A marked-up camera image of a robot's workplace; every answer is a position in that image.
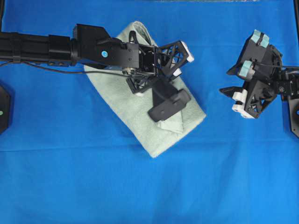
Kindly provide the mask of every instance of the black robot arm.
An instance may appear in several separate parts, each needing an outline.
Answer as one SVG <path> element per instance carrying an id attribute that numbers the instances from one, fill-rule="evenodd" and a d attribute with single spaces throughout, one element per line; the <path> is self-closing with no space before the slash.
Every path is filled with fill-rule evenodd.
<path id="1" fill-rule="evenodd" d="M 236 101 L 233 110 L 244 118 L 256 119 L 277 97 L 288 102 L 289 126 L 299 137 L 299 67 L 283 66 L 282 54 L 269 44 L 267 35 L 255 30 L 228 75 L 244 80 L 242 87 L 220 92 Z"/>
<path id="2" fill-rule="evenodd" d="M 153 108 L 148 114 L 155 122 L 168 119 L 190 101 L 189 94 L 177 90 L 171 81 L 181 74 L 181 66 L 193 60 L 184 42 L 162 47 L 143 45 L 138 43 L 135 31 L 130 32 L 128 42 L 111 37 L 103 27 L 82 24 L 74 28 L 73 38 L 0 32 L 2 66 L 25 63 L 63 73 L 72 72 L 40 65 L 68 67 L 81 63 L 96 69 L 117 68 L 127 78 L 133 94 L 153 89 Z M 1 87 L 0 133 L 8 127 L 9 108 L 9 93 Z"/>

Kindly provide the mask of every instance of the towel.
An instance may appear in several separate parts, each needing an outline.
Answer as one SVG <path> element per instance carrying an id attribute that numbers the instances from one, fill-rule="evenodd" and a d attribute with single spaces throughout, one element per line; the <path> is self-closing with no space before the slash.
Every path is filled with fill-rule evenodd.
<path id="1" fill-rule="evenodd" d="M 117 38 L 123 42 L 128 42 L 131 30 L 136 32 L 140 44 L 157 46 L 146 27 L 138 21 L 130 23 Z M 89 66 L 84 66 L 84 70 L 99 71 L 98 74 L 87 74 L 91 83 L 153 158 L 159 156 L 185 137 L 206 117 L 180 77 L 177 77 L 172 84 L 178 90 L 186 90 L 191 96 L 191 101 L 187 103 L 186 108 L 169 119 L 155 123 L 148 116 L 148 110 L 153 107 L 151 89 L 142 94 L 134 95 L 124 78 L 101 74 L 103 70 L 94 69 Z M 121 74 L 121 71 L 105 70 L 105 72 L 110 71 Z"/>

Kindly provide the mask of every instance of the blue surface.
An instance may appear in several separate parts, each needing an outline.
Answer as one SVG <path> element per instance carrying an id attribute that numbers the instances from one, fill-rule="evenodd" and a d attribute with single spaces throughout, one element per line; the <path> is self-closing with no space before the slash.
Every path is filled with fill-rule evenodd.
<path id="1" fill-rule="evenodd" d="M 151 159 L 86 75 L 1 68 L 14 89 L 0 137 L 1 224 L 299 222 L 299 144 L 283 130 L 280 100 L 245 120 L 218 91 L 242 85 L 225 72 L 255 28 L 284 64 L 299 64 L 292 0 L 6 2 L 7 32 L 71 35 L 83 23 L 116 36 L 139 20 L 159 45 L 184 40 L 195 61 L 182 78 L 207 118 Z"/>

